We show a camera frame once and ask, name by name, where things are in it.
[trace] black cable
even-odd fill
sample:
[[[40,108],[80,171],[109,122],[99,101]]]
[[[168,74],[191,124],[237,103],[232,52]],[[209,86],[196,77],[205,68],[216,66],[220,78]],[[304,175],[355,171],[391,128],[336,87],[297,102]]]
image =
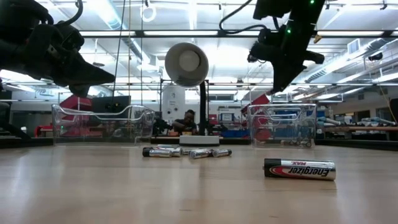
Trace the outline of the black cable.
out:
[[[279,30],[278,19],[277,19],[276,17],[272,17],[272,20],[274,21],[275,28],[276,28],[277,30]]]
[[[238,13],[240,10],[242,10],[244,7],[246,7],[252,0],[247,0],[245,3],[243,3],[241,6],[239,6],[237,9],[235,9],[233,12],[229,13],[226,17],[222,18],[222,20],[220,20],[220,23],[218,24],[218,27],[220,28],[220,30],[222,30],[224,33],[226,34],[238,34],[240,32],[246,31],[246,30],[250,30],[253,28],[257,28],[257,27],[261,27],[263,29],[266,29],[267,27],[265,25],[262,24],[258,24],[258,25],[253,25],[253,26],[249,26],[240,30],[236,30],[236,31],[228,31],[228,30],[224,30],[223,29],[223,22],[225,22],[227,19],[229,19],[231,16],[235,15],[236,13]]]
[[[123,12],[122,12],[122,19],[120,24],[120,35],[119,35],[119,44],[118,44],[118,52],[116,54],[116,68],[114,70],[114,83],[113,83],[113,91],[112,91],[112,100],[111,105],[113,105],[113,98],[114,98],[114,90],[116,89],[116,81],[118,77],[118,63],[119,63],[119,53],[120,53],[120,42],[122,40],[122,31],[123,31],[123,20],[124,20],[124,9],[126,8],[126,0],[123,1]]]
[[[77,13],[67,21],[55,24],[55,27],[60,27],[60,26],[69,26],[70,24],[76,22],[77,19],[80,18],[80,16],[83,14],[83,0],[77,0],[78,3],[78,10]]]

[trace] clear plastic bin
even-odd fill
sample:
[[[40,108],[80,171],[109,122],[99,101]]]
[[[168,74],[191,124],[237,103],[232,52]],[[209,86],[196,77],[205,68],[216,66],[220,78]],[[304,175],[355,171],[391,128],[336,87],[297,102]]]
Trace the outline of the clear plastic bin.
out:
[[[154,118],[155,111],[145,106],[130,105],[120,113],[94,113],[52,105],[54,144],[148,143]]]
[[[313,147],[317,105],[252,105],[248,124],[253,147]]]

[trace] wooden table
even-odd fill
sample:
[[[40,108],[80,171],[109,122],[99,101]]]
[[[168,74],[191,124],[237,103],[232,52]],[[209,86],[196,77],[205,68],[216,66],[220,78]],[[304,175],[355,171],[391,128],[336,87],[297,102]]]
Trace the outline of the wooden table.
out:
[[[229,148],[193,161],[128,146],[2,150],[0,223],[396,223],[396,152]],[[265,157],[331,159],[337,179],[266,179]]]

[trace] man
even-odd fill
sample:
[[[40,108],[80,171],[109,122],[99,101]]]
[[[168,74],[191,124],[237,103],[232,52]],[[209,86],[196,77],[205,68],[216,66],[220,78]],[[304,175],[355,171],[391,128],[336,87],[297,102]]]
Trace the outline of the man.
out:
[[[194,122],[195,120],[195,112],[193,110],[188,110],[185,112],[184,119],[176,119],[172,126],[174,127],[174,131],[182,134],[183,132],[192,132],[192,134],[196,134],[197,124]]]

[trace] battery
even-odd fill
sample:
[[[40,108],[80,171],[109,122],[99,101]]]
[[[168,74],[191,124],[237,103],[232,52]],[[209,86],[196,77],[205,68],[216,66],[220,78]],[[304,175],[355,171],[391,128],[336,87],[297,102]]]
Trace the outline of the battery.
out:
[[[166,150],[166,151],[172,151],[172,157],[181,157],[182,156],[182,148],[181,147],[144,147],[142,150],[148,150],[148,149],[158,149],[158,150]]]
[[[212,150],[209,149],[197,149],[197,150],[191,150],[189,152],[189,158],[190,159],[199,159],[199,158],[205,158],[212,156]]]
[[[336,166],[333,161],[291,159],[264,159],[266,177],[335,180]]]
[[[171,150],[165,150],[165,149],[143,149],[142,150],[142,156],[144,156],[144,157],[166,157],[166,158],[170,158],[170,157],[172,157],[172,151]]]
[[[310,141],[302,141],[302,142],[300,142],[300,144],[302,146],[305,146],[305,147],[311,147],[312,146],[312,143]]]
[[[230,149],[214,149],[212,152],[213,157],[230,156],[231,154],[232,150]]]
[[[189,153],[191,151],[193,151],[193,150],[211,150],[211,149],[199,149],[199,148],[189,148],[189,149],[187,149],[187,148],[185,148],[185,149],[182,150],[182,154],[184,156],[189,156]]]

